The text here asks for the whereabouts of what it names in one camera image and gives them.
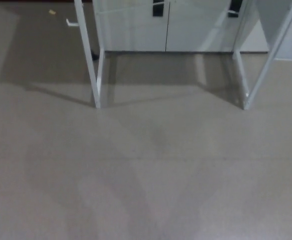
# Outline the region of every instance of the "yellow object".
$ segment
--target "yellow object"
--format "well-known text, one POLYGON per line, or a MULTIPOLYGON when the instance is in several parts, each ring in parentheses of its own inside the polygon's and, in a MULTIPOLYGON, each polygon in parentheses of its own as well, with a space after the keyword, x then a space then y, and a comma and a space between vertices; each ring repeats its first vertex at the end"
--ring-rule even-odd
POLYGON ((55 15, 56 12, 55 12, 54 10, 49 10, 49 14, 51 14, 51 15, 55 15))

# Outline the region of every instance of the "white cabinet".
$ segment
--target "white cabinet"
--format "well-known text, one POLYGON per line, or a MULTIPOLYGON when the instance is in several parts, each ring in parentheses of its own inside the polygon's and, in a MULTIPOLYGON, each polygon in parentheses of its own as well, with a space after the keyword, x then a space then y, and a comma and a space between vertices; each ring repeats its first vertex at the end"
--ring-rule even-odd
POLYGON ((229 18, 231 0, 171 3, 167 51, 231 52, 240 21, 229 18))
POLYGON ((163 17, 152 16, 151 4, 152 0, 94 0, 105 50, 164 52, 169 4, 164 4, 163 17))
POLYGON ((231 0, 177 0, 153 16, 153 0, 94 0, 106 51, 231 52, 239 18, 231 0))

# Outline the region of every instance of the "black door handle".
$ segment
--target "black door handle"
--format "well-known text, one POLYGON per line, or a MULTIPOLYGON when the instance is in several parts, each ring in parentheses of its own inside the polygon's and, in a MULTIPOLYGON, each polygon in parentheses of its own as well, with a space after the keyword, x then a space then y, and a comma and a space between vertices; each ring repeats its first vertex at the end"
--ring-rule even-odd
POLYGON ((240 8, 243 0, 231 0, 228 17, 229 18, 237 18, 239 17, 240 8))
POLYGON ((164 16, 164 0, 153 0, 156 5, 152 6, 152 16, 153 17, 163 17, 164 16))

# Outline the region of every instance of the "white metal frame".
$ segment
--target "white metal frame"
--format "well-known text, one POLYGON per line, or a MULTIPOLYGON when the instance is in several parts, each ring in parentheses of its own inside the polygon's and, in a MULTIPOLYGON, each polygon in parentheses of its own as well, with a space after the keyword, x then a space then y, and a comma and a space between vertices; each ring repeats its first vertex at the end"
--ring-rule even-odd
POLYGON ((243 63, 243 60, 241 57, 241 51, 240 51, 241 45, 239 45, 238 42, 241 40, 240 37, 244 31, 245 22, 247 20, 246 17, 248 17, 248 14, 246 14, 246 11, 250 10, 251 5, 254 4, 255 1, 256 0, 246 0, 246 8, 245 8, 245 11, 243 13, 244 16, 242 19, 242 24, 239 28, 239 34, 238 34, 238 37, 237 37, 237 40, 235 43, 234 54, 233 54, 233 59, 235 60, 235 62, 237 64, 237 68, 238 68, 238 71, 240 73, 240 77, 241 77, 241 81, 242 81, 241 87, 242 87, 242 93, 243 93, 243 99, 244 99, 244 102, 243 102, 244 110, 248 110, 250 108, 251 104, 253 103, 253 101, 256 97, 256 94, 259 91, 262 83, 264 82, 266 74, 268 73, 271 64, 275 60, 277 52, 280 49, 282 42, 283 42, 283 40, 286 36, 286 33, 288 31, 288 28, 292 22, 292 6, 291 6, 289 13, 287 14, 286 18, 284 19, 283 24, 280 27, 280 30, 279 30, 277 38, 274 42, 274 45, 268 53, 268 58, 266 60, 266 63, 264 64, 262 70, 259 73, 256 84, 253 86, 252 90, 250 91, 246 71, 244 68, 244 63, 243 63))
MULTIPOLYGON (((243 1, 242 9, 244 9, 244 11, 239 13, 240 14, 239 17, 242 19, 241 19, 241 24, 240 24, 238 34, 237 34, 237 39, 236 39, 235 44, 234 44, 234 53, 233 53, 233 59, 237 65, 238 72, 240 73, 240 77, 241 77, 243 107, 245 110, 249 109, 252 102, 254 101, 256 94, 257 94, 258 90, 260 89, 260 86, 264 82, 266 74, 270 68, 270 65, 275 60, 275 56, 276 56, 278 50, 280 49, 280 46, 283 42, 283 39, 284 39, 284 37, 288 31, 288 28, 292 22, 292 7, 291 7, 290 12, 287 14, 283 24, 281 25, 281 28, 279 30, 279 34, 277 35, 277 38, 273 44, 273 47, 270 49, 270 51, 268 53, 267 61, 259 73, 257 82, 253 86, 252 90, 250 91, 246 71, 244 68, 244 63, 243 63, 243 60, 241 57, 240 41, 241 41, 241 35, 243 34, 243 31, 244 31, 244 28, 246 25, 245 23, 246 23, 247 17, 248 17, 247 11, 250 10, 251 5, 253 3, 255 3, 255 1, 256 0, 244 0, 243 1)), ((96 28, 97 28, 97 34, 98 34, 98 41, 99 41, 99 45, 100 45, 100 58, 99 58, 97 75, 96 75, 94 65, 93 65, 93 59, 91 56, 91 48, 90 48, 90 43, 89 43, 89 37, 88 37, 88 32, 87 32, 87 26, 86 26, 86 20, 85 20, 82 0, 74 0, 74 2, 75 2, 78 23, 70 23, 67 20, 67 24, 70 27, 79 26, 79 28, 80 28, 80 33, 81 33, 85 57, 86 57, 86 61, 87 61, 87 66, 88 66, 93 96, 94 96, 94 100, 95 100, 95 105, 96 105, 96 108, 100 108, 101 107, 100 106, 100 94, 101 94, 101 86, 102 86, 102 79, 103 79, 104 62, 105 62, 105 49, 104 49, 104 45, 103 45, 101 25, 100 25, 100 21, 99 21, 99 14, 105 14, 105 13, 114 12, 114 11, 116 12, 116 11, 120 11, 122 9, 116 9, 116 10, 112 10, 112 11, 99 12, 99 13, 97 11, 95 11, 96 28)))
POLYGON ((91 55, 91 47, 89 43, 89 36, 87 31, 87 25, 86 25, 86 19, 85 19, 85 13, 83 9, 83 4, 81 0, 74 0, 75 1, 75 9, 78 19, 78 25, 80 28, 80 34, 82 39, 82 44, 85 52, 85 57, 87 61, 87 67, 89 72, 89 78, 91 82, 91 88, 93 97, 95 100, 96 108, 101 108, 100 105, 100 94, 101 94, 101 84, 102 84, 102 78, 103 78, 103 69, 104 69, 104 63, 105 63, 105 50, 103 47, 103 41, 101 40, 101 32, 100 32, 100 24, 99 19, 96 19, 96 25, 97 25, 97 32, 98 32, 98 40, 100 44, 100 56, 99 56, 99 64, 98 64, 98 70, 97 70, 97 76, 92 60, 91 55))

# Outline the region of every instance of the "white wall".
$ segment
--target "white wall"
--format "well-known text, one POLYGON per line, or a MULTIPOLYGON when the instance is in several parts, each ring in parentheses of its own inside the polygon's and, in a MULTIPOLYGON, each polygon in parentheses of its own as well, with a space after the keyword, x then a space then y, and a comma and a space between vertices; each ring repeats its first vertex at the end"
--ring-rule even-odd
POLYGON ((244 42, 241 51, 243 52, 267 52, 268 46, 260 21, 257 21, 255 27, 244 42))

